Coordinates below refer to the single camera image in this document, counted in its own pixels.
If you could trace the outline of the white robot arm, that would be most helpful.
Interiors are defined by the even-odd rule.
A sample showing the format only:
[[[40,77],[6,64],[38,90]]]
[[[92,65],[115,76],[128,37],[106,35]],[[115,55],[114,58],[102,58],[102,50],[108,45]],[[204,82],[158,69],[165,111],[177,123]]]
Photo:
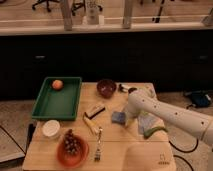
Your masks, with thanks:
[[[126,119],[137,117],[141,111],[173,124],[209,146],[213,145],[213,116],[161,102],[144,90],[133,88],[124,107]]]

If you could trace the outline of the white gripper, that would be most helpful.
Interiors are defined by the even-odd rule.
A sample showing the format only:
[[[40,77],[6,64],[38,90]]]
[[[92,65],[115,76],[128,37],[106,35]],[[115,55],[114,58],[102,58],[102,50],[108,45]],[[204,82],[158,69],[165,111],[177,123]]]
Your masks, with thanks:
[[[129,127],[134,121],[133,118],[135,118],[139,115],[139,110],[131,104],[127,104],[124,107],[123,112],[125,113],[125,115],[127,117],[125,120],[125,127]]]

